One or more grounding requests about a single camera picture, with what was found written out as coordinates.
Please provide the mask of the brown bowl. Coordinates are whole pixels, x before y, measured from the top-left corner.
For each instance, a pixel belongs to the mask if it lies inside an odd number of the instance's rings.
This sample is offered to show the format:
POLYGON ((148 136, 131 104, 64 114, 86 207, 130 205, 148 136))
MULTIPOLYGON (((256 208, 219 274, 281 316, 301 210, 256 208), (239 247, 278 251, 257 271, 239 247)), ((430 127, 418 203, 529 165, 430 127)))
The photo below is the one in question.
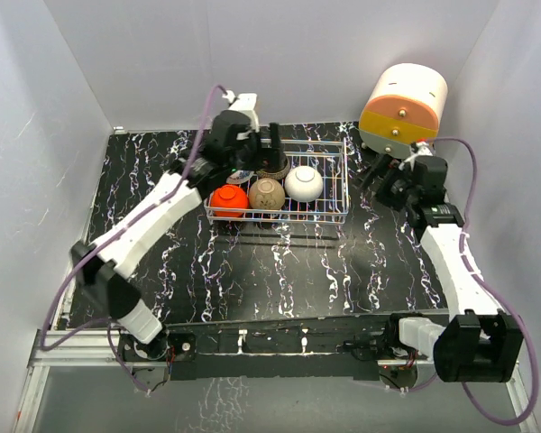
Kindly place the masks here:
POLYGON ((283 152, 272 152, 262 157, 261 166, 256 171, 259 178, 284 179, 290 171, 290 161, 283 152))

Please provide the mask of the black glossy bowl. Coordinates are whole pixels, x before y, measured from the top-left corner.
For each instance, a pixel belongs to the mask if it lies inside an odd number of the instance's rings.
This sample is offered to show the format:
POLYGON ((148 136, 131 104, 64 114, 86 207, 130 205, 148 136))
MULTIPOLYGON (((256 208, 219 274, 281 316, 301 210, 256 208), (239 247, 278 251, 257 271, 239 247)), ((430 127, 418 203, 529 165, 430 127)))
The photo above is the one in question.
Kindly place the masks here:
POLYGON ((248 199, 253 209, 281 210, 285 204, 286 195, 278 181, 262 178, 249 187, 248 199))

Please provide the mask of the blue floral white bowl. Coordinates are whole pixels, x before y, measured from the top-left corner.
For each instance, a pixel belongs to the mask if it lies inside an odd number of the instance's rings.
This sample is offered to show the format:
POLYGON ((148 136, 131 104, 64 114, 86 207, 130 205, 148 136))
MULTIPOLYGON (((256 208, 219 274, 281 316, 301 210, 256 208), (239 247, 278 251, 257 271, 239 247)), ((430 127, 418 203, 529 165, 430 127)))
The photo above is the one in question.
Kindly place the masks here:
POLYGON ((228 184, 241 185, 253 176, 254 172, 251 170, 237 170, 234 171, 226 180, 228 184))

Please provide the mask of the orange bowl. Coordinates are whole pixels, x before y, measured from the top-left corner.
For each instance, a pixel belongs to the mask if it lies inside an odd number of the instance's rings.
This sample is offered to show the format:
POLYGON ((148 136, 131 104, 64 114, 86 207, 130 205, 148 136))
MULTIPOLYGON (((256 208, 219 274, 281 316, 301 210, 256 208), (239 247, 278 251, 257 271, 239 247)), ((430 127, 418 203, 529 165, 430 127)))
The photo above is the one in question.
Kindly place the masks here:
POLYGON ((215 207, 217 217, 242 217, 244 210, 249 208, 249 199, 238 185, 225 184, 215 190, 210 206, 215 207))

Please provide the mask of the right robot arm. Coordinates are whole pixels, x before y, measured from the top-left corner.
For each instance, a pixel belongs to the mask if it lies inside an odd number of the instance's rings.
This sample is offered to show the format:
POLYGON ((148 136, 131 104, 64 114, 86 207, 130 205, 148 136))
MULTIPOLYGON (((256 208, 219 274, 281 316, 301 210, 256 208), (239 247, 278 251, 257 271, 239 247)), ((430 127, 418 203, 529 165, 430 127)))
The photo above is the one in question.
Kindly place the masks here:
POLYGON ((407 213, 408 225, 431 260, 447 301, 449 322, 441 326, 421 313, 393 313, 383 334, 385 350, 397 358, 416 352, 431 360, 444 382, 508 382, 523 335, 514 319, 469 271, 459 249, 463 217, 445 200, 447 163, 418 155, 406 163, 380 154, 362 186, 378 185, 382 205, 407 213))

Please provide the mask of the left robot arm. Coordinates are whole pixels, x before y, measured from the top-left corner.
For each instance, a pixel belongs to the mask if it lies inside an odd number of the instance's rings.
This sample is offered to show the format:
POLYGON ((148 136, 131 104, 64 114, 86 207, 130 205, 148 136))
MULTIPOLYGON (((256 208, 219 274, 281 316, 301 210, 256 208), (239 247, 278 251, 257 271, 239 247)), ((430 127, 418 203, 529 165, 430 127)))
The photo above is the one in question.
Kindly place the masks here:
POLYGON ((154 189, 117 225, 90 244, 76 242, 70 250, 72 278, 105 315, 118 325, 150 360, 163 357, 168 337, 141 292, 130 282, 141 259, 183 216, 202 206, 238 170, 275 166, 282 150, 280 127, 269 126, 265 143, 245 113, 226 109, 210 130, 199 129, 192 146, 169 160, 154 189))

